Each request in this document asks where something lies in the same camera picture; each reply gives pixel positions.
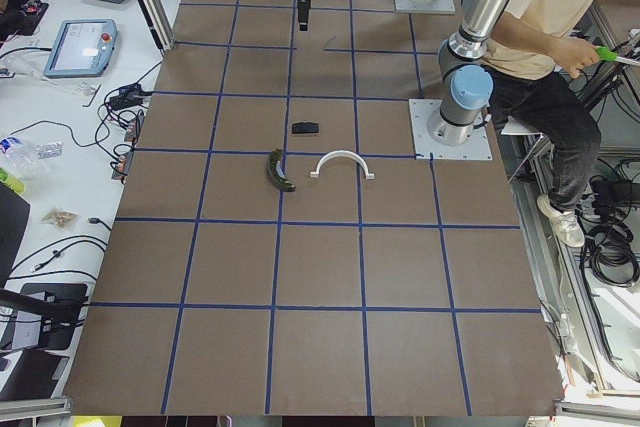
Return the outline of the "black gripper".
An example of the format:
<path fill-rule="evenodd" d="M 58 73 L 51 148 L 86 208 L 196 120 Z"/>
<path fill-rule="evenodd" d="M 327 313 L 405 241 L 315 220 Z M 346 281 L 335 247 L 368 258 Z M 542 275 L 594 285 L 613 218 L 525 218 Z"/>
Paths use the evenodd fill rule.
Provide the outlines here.
<path fill-rule="evenodd" d="M 300 31 L 308 30 L 308 21 L 311 10 L 311 0 L 297 0 L 297 21 Z"/>

